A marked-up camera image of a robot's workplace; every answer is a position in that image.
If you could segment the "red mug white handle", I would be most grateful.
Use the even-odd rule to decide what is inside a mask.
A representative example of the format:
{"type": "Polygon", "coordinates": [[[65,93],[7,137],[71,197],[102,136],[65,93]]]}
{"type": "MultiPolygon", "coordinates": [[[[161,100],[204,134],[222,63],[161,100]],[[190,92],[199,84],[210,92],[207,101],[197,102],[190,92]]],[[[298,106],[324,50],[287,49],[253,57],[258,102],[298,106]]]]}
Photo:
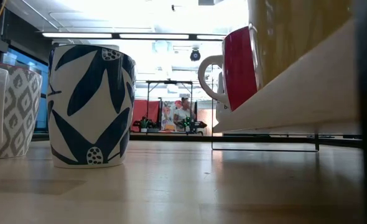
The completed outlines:
{"type": "Polygon", "coordinates": [[[222,54],[205,58],[198,68],[198,81],[212,99],[228,106],[231,111],[239,108],[259,89],[254,65],[254,39],[256,29],[252,24],[228,34],[222,42],[222,54]],[[213,91],[205,81],[208,66],[217,65],[222,69],[224,92],[213,91]]]}

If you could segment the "blue white floral mug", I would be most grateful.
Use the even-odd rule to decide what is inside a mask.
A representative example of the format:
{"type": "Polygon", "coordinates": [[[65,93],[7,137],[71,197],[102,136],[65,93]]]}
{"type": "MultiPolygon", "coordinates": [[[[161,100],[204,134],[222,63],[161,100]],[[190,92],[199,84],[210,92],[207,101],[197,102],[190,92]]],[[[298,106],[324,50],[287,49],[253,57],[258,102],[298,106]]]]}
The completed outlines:
{"type": "Polygon", "coordinates": [[[118,166],[128,148],[136,63],[97,45],[53,47],[47,109],[55,167],[118,166]]]}

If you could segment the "yellow mug white inside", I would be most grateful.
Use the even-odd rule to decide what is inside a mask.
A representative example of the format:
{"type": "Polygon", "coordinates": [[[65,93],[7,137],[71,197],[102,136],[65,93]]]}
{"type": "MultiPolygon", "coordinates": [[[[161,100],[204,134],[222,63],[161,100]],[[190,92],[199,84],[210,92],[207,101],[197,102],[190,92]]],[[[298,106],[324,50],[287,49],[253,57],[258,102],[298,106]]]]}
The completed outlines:
{"type": "Polygon", "coordinates": [[[247,0],[261,87],[339,29],[352,0],[247,0]]]}

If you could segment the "grey diamond-pattern mug red rim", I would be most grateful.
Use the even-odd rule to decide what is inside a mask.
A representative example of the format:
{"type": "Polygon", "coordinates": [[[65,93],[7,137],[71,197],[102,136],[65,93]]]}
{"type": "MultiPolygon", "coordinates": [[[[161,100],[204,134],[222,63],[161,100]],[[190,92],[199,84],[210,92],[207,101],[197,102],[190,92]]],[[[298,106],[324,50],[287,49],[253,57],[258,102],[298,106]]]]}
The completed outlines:
{"type": "Polygon", "coordinates": [[[4,97],[3,142],[0,159],[26,155],[39,112],[42,76],[28,69],[0,63],[8,71],[4,97]]]}

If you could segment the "person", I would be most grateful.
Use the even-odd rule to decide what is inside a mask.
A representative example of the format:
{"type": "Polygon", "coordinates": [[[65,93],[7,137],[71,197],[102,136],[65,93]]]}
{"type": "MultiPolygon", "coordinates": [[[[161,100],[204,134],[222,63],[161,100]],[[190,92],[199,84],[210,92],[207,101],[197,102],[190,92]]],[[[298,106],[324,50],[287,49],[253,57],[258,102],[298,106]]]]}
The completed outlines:
{"type": "Polygon", "coordinates": [[[174,124],[176,125],[177,131],[185,131],[185,127],[180,124],[181,121],[186,118],[196,118],[196,114],[191,110],[188,98],[182,98],[181,103],[182,107],[174,112],[174,124]]]}

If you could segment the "floral banner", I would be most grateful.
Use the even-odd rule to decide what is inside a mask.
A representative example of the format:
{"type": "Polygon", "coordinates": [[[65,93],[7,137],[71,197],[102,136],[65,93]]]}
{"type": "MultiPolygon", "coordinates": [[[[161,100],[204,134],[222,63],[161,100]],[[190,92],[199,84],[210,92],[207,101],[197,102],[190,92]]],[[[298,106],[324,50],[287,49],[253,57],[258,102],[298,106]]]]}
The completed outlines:
{"type": "Polygon", "coordinates": [[[181,107],[182,102],[180,100],[162,102],[161,129],[163,131],[177,130],[174,123],[174,113],[181,107]]]}

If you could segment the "red curtain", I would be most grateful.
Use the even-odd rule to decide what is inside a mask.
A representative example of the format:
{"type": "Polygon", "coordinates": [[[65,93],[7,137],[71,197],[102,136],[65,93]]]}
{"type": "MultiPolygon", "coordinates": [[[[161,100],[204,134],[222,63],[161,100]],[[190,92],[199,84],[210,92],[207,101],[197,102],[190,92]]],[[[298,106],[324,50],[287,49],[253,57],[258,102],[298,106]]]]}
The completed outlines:
{"type": "Polygon", "coordinates": [[[158,122],[159,101],[134,100],[132,121],[140,121],[148,114],[148,118],[153,122],[158,122]]]}

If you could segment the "ceiling light strip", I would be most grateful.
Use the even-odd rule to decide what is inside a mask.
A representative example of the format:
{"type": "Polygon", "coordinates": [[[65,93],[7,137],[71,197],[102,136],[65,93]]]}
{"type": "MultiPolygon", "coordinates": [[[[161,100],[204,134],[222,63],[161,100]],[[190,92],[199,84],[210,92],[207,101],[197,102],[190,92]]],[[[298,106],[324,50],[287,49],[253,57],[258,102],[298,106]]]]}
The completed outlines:
{"type": "Polygon", "coordinates": [[[63,33],[63,32],[45,32],[42,33],[44,37],[48,38],[65,38],[65,39],[111,39],[112,34],[102,34],[102,33],[63,33]]]}
{"type": "Polygon", "coordinates": [[[120,34],[122,39],[188,39],[185,34],[120,34]]]}
{"type": "Polygon", "coordinates": [[[224,38],[224,35],[197,35],[198,40],[222,41],[224,38]]]}

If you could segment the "wooden shelf black legs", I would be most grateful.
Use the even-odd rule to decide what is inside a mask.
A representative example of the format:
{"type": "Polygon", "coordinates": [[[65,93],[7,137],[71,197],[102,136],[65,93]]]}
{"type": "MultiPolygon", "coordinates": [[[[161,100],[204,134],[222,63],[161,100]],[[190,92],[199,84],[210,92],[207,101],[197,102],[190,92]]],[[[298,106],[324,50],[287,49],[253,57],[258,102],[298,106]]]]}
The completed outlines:
{"type": "Polygon", "coordinates": [[[363,137],[367,223],[367,0],[354,17],[220,122],[218,132],[355,129],[363,137]]]}

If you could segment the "black table frame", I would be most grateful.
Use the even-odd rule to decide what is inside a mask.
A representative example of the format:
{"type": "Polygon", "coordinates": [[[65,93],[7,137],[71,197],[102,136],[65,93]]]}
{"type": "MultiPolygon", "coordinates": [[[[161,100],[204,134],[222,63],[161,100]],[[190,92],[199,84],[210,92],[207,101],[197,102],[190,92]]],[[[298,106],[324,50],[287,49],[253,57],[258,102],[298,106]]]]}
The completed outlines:
{"type": "Polygon", "coordinates": [[[199,136],[194,134],[172,134],[156,135],[154,133],[127,133],[122,135],[108,135],[94,140],[84,138],[79,134],[68,134],[65,136],[46,135],[35,133],[33,141],[49,140],[55,142],[65,142],[67,144],[103,144],[117,143],[123,137],[132,141],[180,141],[180,142],[256,142],[256,143],[299,143],[299,144],[323,144],[339,147],[361,148],[361,140],[349,139],[326,139],[326,138],[300,138],[300,137],[267,137],[267,136],[199,136]]]}

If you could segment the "black station frame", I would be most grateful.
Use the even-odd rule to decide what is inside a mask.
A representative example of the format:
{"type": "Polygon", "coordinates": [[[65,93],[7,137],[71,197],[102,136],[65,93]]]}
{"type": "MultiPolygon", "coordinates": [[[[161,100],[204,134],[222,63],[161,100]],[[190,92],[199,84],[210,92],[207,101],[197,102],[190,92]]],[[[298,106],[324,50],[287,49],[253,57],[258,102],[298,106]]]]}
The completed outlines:
{"type": "MultiPolygon", "coordinates": [[[[188,98],[187,96],[182,96],[182,98],[188,98],[189,102],[190,102],[190,106],[191,106],[191,110],[193,110],[193,106],[192,106],[192,93],[193,93],[193,82],[192,81],[173,81],[173,80],[148,80],[146,81],[147,83],[147,101],[149,101],[150,98],[150,94],[153,91],[153,89],[155,87],[158,87],[160,84],[164,84],[166,87],[173,87],[173,86],[177,86],[178,84],[181,84],[189,93],[190,93],[190,98],[188,98]]],[[[160,125],[160,131],[162,131],[161,129],[161,115],[162,115],[162,102],[163,102],[163,97],[159,96],[159,125],[160,125]]],[[[188,134],[184,131],[173,131],[175,133],[185,133],[188,134]]]]}

